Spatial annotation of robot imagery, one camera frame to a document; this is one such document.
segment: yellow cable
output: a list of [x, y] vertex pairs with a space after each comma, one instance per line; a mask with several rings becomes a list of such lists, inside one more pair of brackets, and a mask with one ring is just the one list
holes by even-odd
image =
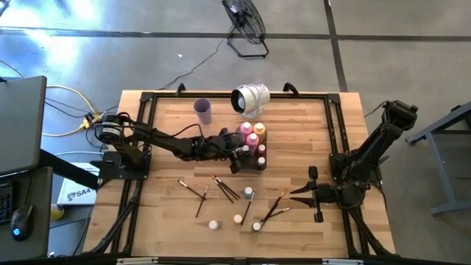
[[82, 128], [83, 128], [83, 126], [80, 126], [80, 127], [76, 128], [75, 130], [73, 130], [73, 131], [71, 131], [71, 132], [61, 133], [61, 134], [58, 134], [58, 135], [50, 134], [50, 133], [44, 133], [44, 132], [43, 132], [43, 135], [44, 135], [44, 136], [51, 136], [51, 137], [66, 136], [66, 135], [74, 134], [74, 133], [80, 131]]
[[[80, 97], [82, 97], [82, 99], [85, 100], [85, 102], [87, 102], [88, 107], [90, 107], [91, 111], [93, 113], [96, 113], [95, 110], [93, 109], [93, 107], [91, 106], [90, 102], [79, 91], [76, 91], [73, 88], [68, 88], [68, 87], [63, 86], [63, 85], [48, 85], [48, 86], [46, 86], [46, 88], [62, 88], [62, 89], [66, 89], [68, 91], [72, 91], [72, 92], [78, 94]], [[84, 128], [85, 128], [85, 121], [78, 128], [76, 128], [75, 130], [73, 130], [71, 132], [65, 132], [65, 133], [61, 133], [61, 134], [50, 134], [50, 133], [44, 133], [43, 132], [43, 135], [44, 136], [50, 136], [50, 137], [61, 137], [61, 136], [74, 134], [74, 133], [76, 133], [76, 132], [78, 132], [78, 131], [80, 131], [81, 129], [84, 129]]]

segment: computer monitor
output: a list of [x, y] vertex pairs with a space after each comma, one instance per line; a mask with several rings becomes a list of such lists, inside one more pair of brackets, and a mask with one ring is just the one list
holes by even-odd
[[0, 82], [0, 176], [38, 166], [46, 77]]

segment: keyboard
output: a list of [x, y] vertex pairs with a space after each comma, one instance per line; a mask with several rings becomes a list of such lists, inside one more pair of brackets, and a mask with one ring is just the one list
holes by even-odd
[[12, 183], [0, 184], [0, 225], [10, 223], [13, 212], [12, 202]]

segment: computer mouse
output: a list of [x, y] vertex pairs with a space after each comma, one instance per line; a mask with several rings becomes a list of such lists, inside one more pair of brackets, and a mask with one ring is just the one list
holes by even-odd
[[12, 215], [11, 229], [12, 237], [16, 241], [23, 241], [31, 236], [33, 229], [32, 212], [34, 207], [30, 203], [26, 203], [22, 207], [16, 209]]

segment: desk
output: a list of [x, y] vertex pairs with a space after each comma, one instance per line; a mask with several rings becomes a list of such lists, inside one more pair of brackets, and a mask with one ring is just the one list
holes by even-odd
[[[136, 119], [141, 92], [123, 91], [119, 111], [128, 112]], [[350, 148], [355, 149], [368, 136], [360, 96], [358, 93], [340, 93], [340, 97]], [[234, 112], [229, 99], [210, 100], [213, 123], [202, 126], [206, 136], [217, 135], [223, 127], [234, 130], [246, 121]], [[194, 99], [159, 99], [155, 127], [173, 134], [198, 122], [193, 102]], [[149, 110], [146, 110], [144, 121], [148, 114]], [[339, 135], [337, 119], [333, 120], [336, 135]], [[182, 162], [164, 149], [153, 149], [149, 177], [141, 196], [133, 256], [347, 257], [341, 211], [335, 205], [323, 208], [325, 221], [318, 224], [314, 222], [313, 209], [289, 200], [287, 194], [278, 208], [291, 206], [292, 210], [270, 219], [260, 233], [254, 233], [250, 228], [254, 220], [265, 216], [283, 187], [292, 191], [306, 184], [309, 166], [318, 167], [320, 183], [331, 183], [330, 141], [323, 102], [272, 99], [262, 116], [252, 121], [255, 122], [263, 122], [269, 132], [267, 168], [259, 175], [231, 174], [229, 161]], [[194, 135], [198, 135], [197, 128], [185, 131], [181, 137]], [[340, 139], [337, 141], [341, 150]], [[247, 186], [257, 191], [243, 227], [234, 224], [233, 216], [244, 213], [248, 200], [231, 204], [215, 186], [210, 177], [212, 174], [235, 191], [242, 191]], [[200, 193], [210, 185], [208, 201], [203, 204], [197, 219], [194, 216], [199, 198], [183, 188], [178, 179]], [[122, 181], [112, 180], [98, 191], [85, 251], [95, 247], [114, 222], [122, 186]], [[368, 191], [361, 207], [372, 232], [386, 249], [394, 252], [381, 193], [375, 189]], [[208, 222], [213, 219], [219, 222], [220, 228], [216, 231], [208, 228]], [[352, 223], [355, 245], [360, 249], [358, 231]], [[126, 233], [125, 223], [121, 244], [125, 242]]]
[[0, 261], [16, 261], [28, 258], [45, 258], [49, 242], [49, 217], [51, 216], [52, 168], [44, 167], [6, 176], [0, 181], [13, 182], [13, 203], [21, 207], [28, 194], [35, 208], [32, 212], [33, 231], [25, 241], [15, 241], [10, 224], [0, 226]]

